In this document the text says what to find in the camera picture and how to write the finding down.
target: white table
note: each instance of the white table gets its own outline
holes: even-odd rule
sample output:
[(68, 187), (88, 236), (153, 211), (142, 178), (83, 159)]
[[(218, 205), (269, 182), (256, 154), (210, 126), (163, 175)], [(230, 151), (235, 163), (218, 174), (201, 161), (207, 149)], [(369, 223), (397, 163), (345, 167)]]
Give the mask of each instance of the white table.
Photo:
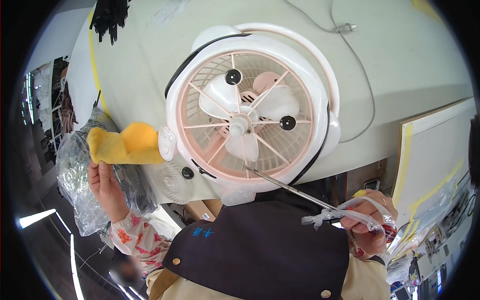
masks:
[[(333, 28), (329, 0), (291, 2), (321, 26)], [(118, 29), (118, 41), (113, 46), (108, 35), (102, 43), (95, 34), (93, 38), (102, 93), (120, 130), (135, 121), (155, 128), (164, 125), (165, 86), (189, 55), (198, 34), (214, 25), (247, 22), (289, 27), (324, 53), (340, 89), (341, 140), (356, 135), (371, 119), (368, 86), (347, 45), (339, 35), (315, 27), (283, 0), (145, 0), (129, 5), (126, 25)], [(334, 0), (333, 5), (337, 24), (358, 26), (355, 32), (346, 34), (346, 39), (369, 76), (376, 116), (362, 136), (339, 144), (318, 159), (299, 182), (325, 178), (393, 155), (398, 151), (401, 120), (473, 95), (467, 68), (447, 28), (416, 10), (410, 1)], [(324, 79), (320, 66), (307, 51), (289, 40), (280, 40), (304, 54)], [(218, 187), (203, 179), (195, 185), (194, 199), (219, 197), (219, 193)]]

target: apron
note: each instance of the apron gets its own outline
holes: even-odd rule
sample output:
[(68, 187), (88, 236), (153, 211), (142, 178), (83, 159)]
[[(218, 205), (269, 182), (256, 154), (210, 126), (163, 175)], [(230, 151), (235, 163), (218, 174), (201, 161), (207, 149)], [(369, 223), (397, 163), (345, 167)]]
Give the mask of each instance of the apron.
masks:
[[(296, 188), (321, 199), (314, 183)], [(301, 224), (321, 209), (285, 190), (258, 194), (224, 206), (214, 222), (184, 228), (162, 264), (172, 283), (181, 276), (242, 299), (321, 299), (325, 290), (339, 299), (349, 260), (345, 230)]]

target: snap button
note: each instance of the snap button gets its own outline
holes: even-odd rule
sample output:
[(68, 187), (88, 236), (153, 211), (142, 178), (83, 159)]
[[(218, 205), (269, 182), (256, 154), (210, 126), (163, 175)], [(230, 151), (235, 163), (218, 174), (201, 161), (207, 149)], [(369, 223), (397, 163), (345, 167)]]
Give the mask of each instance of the snap button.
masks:
[(330, 291), (327, 290), (327, 289), (324, 289), (324, 290), (320, 293), (320, 296), (322, 296), (322, 298), (329, 298), (331, 295), (332, 295), (332, 292), (330, 292)]

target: yellow plush fabric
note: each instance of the yellow plush fabric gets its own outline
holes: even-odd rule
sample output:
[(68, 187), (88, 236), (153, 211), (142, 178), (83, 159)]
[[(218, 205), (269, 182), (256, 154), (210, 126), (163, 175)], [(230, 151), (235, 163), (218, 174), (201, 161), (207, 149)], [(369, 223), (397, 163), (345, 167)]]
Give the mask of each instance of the yellow plush fabric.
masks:
[(92, 128), (87, 138), (96, 163), (143, 165), (164, 162), (158, 150), (158, 132), (143, 122), (130, 124), (121, 133)]

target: paw print decoration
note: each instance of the paw print decoration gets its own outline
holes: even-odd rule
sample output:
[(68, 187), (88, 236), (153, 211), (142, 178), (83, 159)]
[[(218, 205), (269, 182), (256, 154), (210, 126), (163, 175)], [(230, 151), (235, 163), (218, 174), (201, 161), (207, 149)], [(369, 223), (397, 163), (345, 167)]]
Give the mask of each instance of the paw print decoration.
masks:
[(161, 127), (158, 131), (158, 149), (160, 155), (166, 161), (171, 161), (175, 153), (175, 145), (177, 144), (177, 136), (168, 129), (168, 127)]

